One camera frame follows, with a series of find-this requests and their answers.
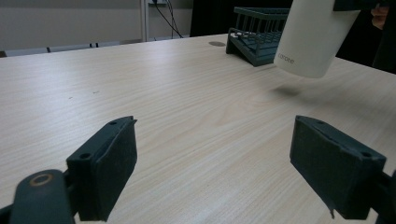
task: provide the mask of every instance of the dark object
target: dark object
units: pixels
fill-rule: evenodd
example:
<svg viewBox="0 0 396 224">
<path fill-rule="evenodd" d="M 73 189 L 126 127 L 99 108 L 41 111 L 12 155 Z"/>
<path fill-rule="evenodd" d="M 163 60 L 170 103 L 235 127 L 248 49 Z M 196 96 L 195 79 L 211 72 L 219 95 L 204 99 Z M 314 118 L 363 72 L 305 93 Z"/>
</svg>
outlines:
<svg viewBox="0 0 396 224">
<path fill-rule="evenodd" d="M 194 0 L 190 36 L 227 34 L 234 27 L 235 7 L 291 7 L 292 0 Z"/>
<path fill-rule="evenodd" d="M 115 119 L 67 158 L 63 174 L 47 170 L 18 185 L 14 204 L 0 210 L 1 223 L 106 221 L 137 160 L 133 117 Z"/>
<path fill-rule="evenodd" d="M 373 67 L 396 73 L 396 1 L 395 0 L 336 0 L 334 11 L 370 10 L 377 4 L 389 6 L 389 13 L 382 31 L 382 38 L 373 62 Z"/>
<path fill-rule="evenodd" d="M 235 28 L 228 32 L 226 53 L 242 53 L 253 66 L 273 63 L 286 19 L 287 8 L 236 7 Z"/>
<path fill-rule="evenodd" d="M 386 158 L 331 125 L 297 116 L 291 163 L 332 211 L 366 219 L 371 207 L 396 222 L 396 182 L 382 172 Z"/>
</svg>

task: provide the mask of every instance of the wooden table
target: wooden table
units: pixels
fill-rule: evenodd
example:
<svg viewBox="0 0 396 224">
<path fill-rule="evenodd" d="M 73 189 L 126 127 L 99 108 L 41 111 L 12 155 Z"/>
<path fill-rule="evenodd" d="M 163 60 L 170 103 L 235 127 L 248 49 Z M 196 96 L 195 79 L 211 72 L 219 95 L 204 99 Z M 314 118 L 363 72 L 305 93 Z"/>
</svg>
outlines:
<svg viewBox="0 0 396 224">
<path fill-rule="evenodd" d="M 227 55 L 226 35 L 0 59 L 0 206 L 108 121 L 133 115 L 138 160 L 109 223 L 374 223 L 329 210 L 290 164 L 296 115 L 396 169 L 396 76 L 336 59 L 308 79 Z"/>
</svg>

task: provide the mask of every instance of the white cup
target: white cup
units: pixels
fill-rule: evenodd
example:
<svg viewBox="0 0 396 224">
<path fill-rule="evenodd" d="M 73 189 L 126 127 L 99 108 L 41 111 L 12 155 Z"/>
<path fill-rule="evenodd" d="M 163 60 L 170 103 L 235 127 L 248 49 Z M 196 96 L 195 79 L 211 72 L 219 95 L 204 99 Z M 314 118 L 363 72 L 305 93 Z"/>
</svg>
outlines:
<svg viewBox="0 0 396 224">
<path fill-rule="evenodd" d="M 323 77 L 359 11 L 332 11 L 334 0 L 294 0 L 274 64 L 301 77 Z"/>
</svg>

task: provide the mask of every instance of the wall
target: wall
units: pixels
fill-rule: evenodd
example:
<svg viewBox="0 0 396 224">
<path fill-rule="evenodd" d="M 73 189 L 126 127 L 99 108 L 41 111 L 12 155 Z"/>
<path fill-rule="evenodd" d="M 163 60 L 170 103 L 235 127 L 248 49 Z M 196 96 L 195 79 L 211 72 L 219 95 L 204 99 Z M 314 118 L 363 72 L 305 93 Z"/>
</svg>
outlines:
<svg viewBox="0 0 396 224">
<path fill-rule="evenodd" d="M 171 2 L 177 28 L 184 36 L 190 34 L 192 2 Z M 168 7 L 159 9 L 171 21 Z M 0 1 L 0 51 L 6 50 L 7 56 L 44 53 L 46 47 L 62 51 L 85 49 L 90 43 L 100 47 L 128 44 L 170 38 L 171 34 L 148 0 Z"/>
<path fill-rule="evenodd" d="M 140 0 L 2 0 L 0 50 L 143 39 Z"/>
</svg>

